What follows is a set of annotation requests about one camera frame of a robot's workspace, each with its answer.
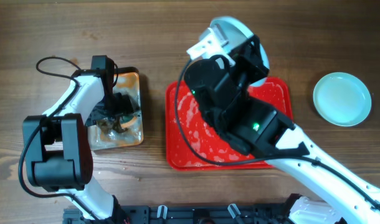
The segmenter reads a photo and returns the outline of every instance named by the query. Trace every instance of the orange residue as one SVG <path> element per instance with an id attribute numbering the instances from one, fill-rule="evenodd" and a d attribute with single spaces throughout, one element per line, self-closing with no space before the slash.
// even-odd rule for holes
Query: orange residue
<path id="1" fill-rule="evenodd" d="M 134 116 L 130 121 L 121 124 L 121 127 L 122 128 L 129 128 L 130 126 L 132 126 L 132 124 L 134 124 L 136 122 L 137 119 L 138 119 L 138 117 Z"/>
<path id="2" fill-rule="evenodd" d="M 120 77 L 125 77 L 125 82 L 118 82 L 116 88 L 133 88 L 135 84 L 139 83 L 139 75 L 135 72 L 119 74 Z"/>

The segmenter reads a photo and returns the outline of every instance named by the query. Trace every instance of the light blue plate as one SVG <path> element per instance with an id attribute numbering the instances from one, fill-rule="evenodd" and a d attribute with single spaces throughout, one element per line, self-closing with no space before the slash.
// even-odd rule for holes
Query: light blue plate
<path id="1" fill-rule="evenodd" d="M 371 110 L 366 85 L 344 72 L 334 72 L 319 80 L 313 90 L 313 102 L 324 119 L 344 127 L 364 121 Z"/>

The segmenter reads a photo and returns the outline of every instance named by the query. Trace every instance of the green led light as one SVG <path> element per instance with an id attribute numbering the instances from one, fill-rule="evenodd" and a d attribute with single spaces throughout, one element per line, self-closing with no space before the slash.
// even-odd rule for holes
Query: green led light
<path id="1" fill-rule="evenodd" d="M 254 126 L 252 127 L 253 130 L 258 131 L 259 130 L 259 124 L 254 123 Z"/>

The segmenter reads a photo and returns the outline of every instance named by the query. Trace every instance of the table surface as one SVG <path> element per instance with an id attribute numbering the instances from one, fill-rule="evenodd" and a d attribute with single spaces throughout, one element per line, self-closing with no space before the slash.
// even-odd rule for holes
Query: table surface
<path id="1" fill-rule="evenodd" d="M 295 122 L 335 159 L 380 187 L 380 1 L 141 1 L 0 5 L 0 223 L 61 223 L 65 198 L 38 199 L 17 180 L 21 124 L 52 106 L 68 81 L 35 70 L 57 55 L 89 68 L 105 54 L 142 76 L 145 140 L 93 154 L 94 176 L 122 205 L 283 202 L 291 193 L 316 198 L 276 170 L 178 172 L 165 159 L 164 93 L 212 18 L 247 24 L 268 54 L 271 76 L 290 88 Z M 70 75 L 72 67 L 47 62 Z M 313 87 L 325 74 L 356 75 L 373 98 L 369 118 L 354 128 L 324 121 Z"/>

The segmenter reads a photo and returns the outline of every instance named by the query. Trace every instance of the white plastic part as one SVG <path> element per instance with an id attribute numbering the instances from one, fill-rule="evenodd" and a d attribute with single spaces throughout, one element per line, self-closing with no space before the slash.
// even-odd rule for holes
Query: white plastic part
<path id="1" fill-rule="evenodd" d="M 241 215 L 239 208 L 234 203 L 227 206 L 227 209 L 228 209 L 230 215 L 232 216 L 232 218 L 235 218 L 236 216 Z"/>
<path id="2" fill-rule="evenodd" d="M 114 209 L 114 198 L 111 194 L 105 192 L 92 177 L 89 184 L 85 185 L 84 190 L 75 189 L 61 189 L 57 193 L 70 193 L 75 195 L 98 219 L 110 218 Z M 94 218 L 88 214 L 82 207 L 76 202 L 71 201 L 80 211 L 83 213 L 83 217 L 86 219 L 94 220 Z"/>
<path id="3" fill-rule="evenodd" d="M 342 215 L 326 202 L 316 202 L 307 197 L 300 197 L 292 206 L 288 217 L 297 224 L 329 224 L 338 222 Z"/>
<path id="4" fill-rule="evenodd" d="M 102 80 L 98 77 L 86 75 L 75 78 L 80 87 L 77 93 L 71 100 L 64 106 L 64 108 L 55 116 L 63 116 L 68 113 L 80 113 L 83 123 L 89 117 L 95 105 L 104 97 L 104 89 Z M 68 90 L 61 96 L 61 98 L 43 114 L 49 115 L 70 95 L 75 88 L 75 82 L 71 81 Z"/>
<path id="5" fill-rule="evenodd" d="M 221 54 L 228 59 L 230 58 L 230 65 L 233 66 L 235 62 L 229 57 L 229 53 L 253 35 L 254 33 L 239 20 L 230 16 L 217 17 L 212 20 L 210 27 L 200 36 L 200 41 L 191 47 L 187 53 L 192 60 L 198 57 L 210 58 L 213 55 Z M 213 47 L 208 46 L 208 41 L 212 42 Z M 259 47 L 263 64 L 269 69 L 269 60 L 265 49 L 262 44 Z M 261 79 L 251 86 L 261 86 L 265 81 L 266 78 Z"/>
<path id="6" fill-rule="evenodd" d="M 217 31 L 208 28 L 206 32 L 206 36 L 200 42 L 187 50 L 191 60 L 198 57 L 211 58 L 214 55 L 223 55 L 229 60 L 230 65 L 234 66 L 234 60 L 222 48 L 224 42 L 220 42 L 217 38 Z"/>
<path id="7" fill-rule="evenodd" d="M 294 130 L 286 130 L 276 147 L 286 150 L 298 147 L 302 142 L 310 152 L 306 157 L 318 159 L 337 170 L 380 203 L 379 188 L 364 181 L 321 150 L 299 126 L 295 126 Z M 380 212 L 372 210 L 371 204 L 366 202 L 361 194 L 326 169 L 297 159 L 276 159 L 266 162 L 296 178 L 337 210 L 348 223 L 380 224 Z"/>
<path id="8" fill-rule="evenodd" d="M 338 126 L 357 125 L 371 110 L 371 96 L 366 85 L 344 72 L 324 76 L 313 90 L 313 102 L 325 120 Z"/>
<path id="9" fill-rule="evenodd" d="M 166 215 L 168 214 L 168 208 L 165 205 L 158 206 L 157 209 L 157 218 L 166 219 Z"/>

